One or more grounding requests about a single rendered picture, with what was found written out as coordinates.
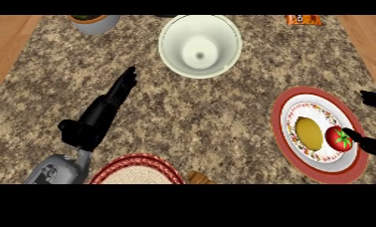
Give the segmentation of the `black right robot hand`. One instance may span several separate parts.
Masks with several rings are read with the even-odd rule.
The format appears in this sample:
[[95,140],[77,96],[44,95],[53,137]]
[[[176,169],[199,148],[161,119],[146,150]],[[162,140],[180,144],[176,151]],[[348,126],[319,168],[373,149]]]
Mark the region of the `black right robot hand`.
[[[369,91],[361,91],[363,104],[376,108],[376,93]],[[351,128],[342,128],[345,134],[353,138],[353,140],[359,143],[360,148],[369,153],[376,155],[376,138],[370,138],[363,136],[356,130]]]

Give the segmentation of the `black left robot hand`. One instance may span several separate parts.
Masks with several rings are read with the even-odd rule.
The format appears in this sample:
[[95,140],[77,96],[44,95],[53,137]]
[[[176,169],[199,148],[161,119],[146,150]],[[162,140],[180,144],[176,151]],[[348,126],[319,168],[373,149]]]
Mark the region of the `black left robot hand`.
[[62,141],[77,148],[93,151],[109,131],[120,107],[137,84],[136,68],[129,67],[108,93],[87,107],[78,120],[64,119],[58,125]]

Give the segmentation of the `red tomato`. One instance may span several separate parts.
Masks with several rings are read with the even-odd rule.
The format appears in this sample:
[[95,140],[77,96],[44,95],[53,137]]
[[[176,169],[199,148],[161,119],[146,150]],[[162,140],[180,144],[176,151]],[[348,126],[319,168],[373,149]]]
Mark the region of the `red tomato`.
[[353,138],[341,126],[336,125],[326,130],[325,138],[329,146],[336,151],[345,152],[353,148]]

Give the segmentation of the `red-rimmed white plate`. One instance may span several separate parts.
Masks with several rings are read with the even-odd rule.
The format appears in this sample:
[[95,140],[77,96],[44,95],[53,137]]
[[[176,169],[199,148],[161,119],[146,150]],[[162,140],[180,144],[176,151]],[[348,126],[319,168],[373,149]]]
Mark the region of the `red-rimmed white plate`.
[[344,102],[311,87],[294,87],[277,97],[272,127],[277,146],[294,167],[322,183],[351,183],[367,166],[369,154],[353,140],[353,148],[336,151],[325,133],[333,126],[364,134],[359,119]]

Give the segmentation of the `white bowl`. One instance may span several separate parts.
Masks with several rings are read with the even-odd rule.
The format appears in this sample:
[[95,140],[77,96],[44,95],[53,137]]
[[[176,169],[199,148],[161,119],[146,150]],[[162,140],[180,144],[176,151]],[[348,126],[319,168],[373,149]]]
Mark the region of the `white bowl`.
[[177,15],[159,34],[159,54],[168,68],[192,79],[221,75],[242,51],[238,27],[223,15]]

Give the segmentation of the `red-rimmed woven placemat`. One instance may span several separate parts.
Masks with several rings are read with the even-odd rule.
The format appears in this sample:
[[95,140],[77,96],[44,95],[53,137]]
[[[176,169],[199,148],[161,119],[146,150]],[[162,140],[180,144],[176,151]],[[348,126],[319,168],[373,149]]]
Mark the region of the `red-rimmed woven placemat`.
[[92,184],[185,184],[171,164],[149,153],[118,157],[99,171]]

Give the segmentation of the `brown wooden block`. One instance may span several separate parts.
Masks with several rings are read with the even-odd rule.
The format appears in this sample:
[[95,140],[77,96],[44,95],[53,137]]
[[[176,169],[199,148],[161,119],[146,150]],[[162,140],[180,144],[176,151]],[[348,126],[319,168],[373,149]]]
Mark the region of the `brown wooden block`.
[[196,171],[192,171],[187,174],[187,180],[190,184],[214,184],[214,181],[210,180],[208,177]]

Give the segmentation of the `grey plant pot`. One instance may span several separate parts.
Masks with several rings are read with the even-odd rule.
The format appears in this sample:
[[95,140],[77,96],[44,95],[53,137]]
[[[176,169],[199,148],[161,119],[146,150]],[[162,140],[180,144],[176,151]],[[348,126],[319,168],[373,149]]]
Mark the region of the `grey plant pot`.
[[70,15],[78,31],[87,35],[106,33],[118,24],[120,15]]

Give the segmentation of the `orange snack packet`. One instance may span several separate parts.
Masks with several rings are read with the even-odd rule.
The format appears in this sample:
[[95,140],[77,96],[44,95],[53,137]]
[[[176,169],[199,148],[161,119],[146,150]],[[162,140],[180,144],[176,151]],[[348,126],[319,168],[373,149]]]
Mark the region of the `orange snack packet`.
[[292,25],[322,26],[323,25],[319,15],[286,15],[285,20],[289,26]]

